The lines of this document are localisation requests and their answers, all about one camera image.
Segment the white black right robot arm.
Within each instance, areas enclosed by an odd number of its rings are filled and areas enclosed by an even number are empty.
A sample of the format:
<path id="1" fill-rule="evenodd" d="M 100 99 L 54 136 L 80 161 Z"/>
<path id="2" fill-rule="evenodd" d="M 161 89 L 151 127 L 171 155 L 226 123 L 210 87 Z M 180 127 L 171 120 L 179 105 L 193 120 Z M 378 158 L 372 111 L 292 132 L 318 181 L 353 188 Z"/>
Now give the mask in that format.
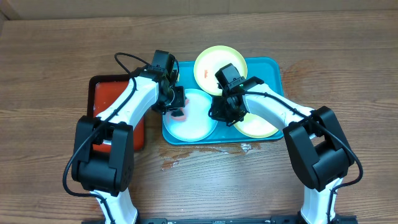
<path id="1" fill-rule="evenodd" d="M 359 161 L 331 109 L 300 106 L 256 77 L 219 78 L 217 85 L 222 94 L 213 98 L 212 119 L 231 126 L 251 113 L 283 132 L 290 163 L 304 185 L 303 223 L 356 223 L 335 213 L 338 190 L 348 186 L 343 178 Z"/>

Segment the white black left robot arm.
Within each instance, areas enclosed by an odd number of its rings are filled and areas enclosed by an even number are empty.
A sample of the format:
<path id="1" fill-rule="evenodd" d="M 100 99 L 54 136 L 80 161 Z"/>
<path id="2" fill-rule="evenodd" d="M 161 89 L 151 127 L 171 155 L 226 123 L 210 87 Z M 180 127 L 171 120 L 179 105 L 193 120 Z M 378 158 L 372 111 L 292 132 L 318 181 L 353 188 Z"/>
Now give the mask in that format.
<path id="1" fill-rule="evenodd" d="M 97 116 L 82 116 L 76 124 L 73 155 L 65 174 L 94 197 L 105 223 L 135 223 L 137 208 L 128 190 L 134 168 L 134 129 L 145 112 L 161 113 L 185 106 L 178 70 L 151 65 L 130 73 L 124 91 Z"/>

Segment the yellow-green plate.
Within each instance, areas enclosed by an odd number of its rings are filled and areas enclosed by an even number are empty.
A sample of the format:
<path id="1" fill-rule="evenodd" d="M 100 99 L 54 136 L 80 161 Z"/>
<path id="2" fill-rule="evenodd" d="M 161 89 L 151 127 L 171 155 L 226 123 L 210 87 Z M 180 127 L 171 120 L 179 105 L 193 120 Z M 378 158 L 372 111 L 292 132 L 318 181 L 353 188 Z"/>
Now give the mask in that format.
<path id="1" fill-rule="evenodd" d="M 248 68 L 244 57 L 234 48 L 216 45 L 205 49 L 195 60 L 193 74 L 198 86 L 213 96 L 221 96 L 215 73 L 225 65 L 232 63 L 239 74 L 246 78 Z"/>
<path id="2" fill-rule="evenodd" d="M 245 136 L 250 138 L 267 138 L 279 130 L 262 117 L 247 113 L 243 121 L 234 124 L 234 127 Z"/>

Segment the light blue plate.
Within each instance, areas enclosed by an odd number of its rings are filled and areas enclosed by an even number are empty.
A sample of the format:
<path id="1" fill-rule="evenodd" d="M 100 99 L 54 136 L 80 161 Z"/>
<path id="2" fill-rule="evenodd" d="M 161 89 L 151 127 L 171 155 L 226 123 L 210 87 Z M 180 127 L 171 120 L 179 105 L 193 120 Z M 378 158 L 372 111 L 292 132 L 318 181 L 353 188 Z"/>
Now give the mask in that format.
<path id="1" fill-rule="evenodd" d="M 171 144 L 193 144 L 209 137 L 218 122 L 208 116 L 212 97 L 198 89 L 185 89 L 185 121 L 170 117 L 171 111 L 162 116 L 162 135 Z"/>

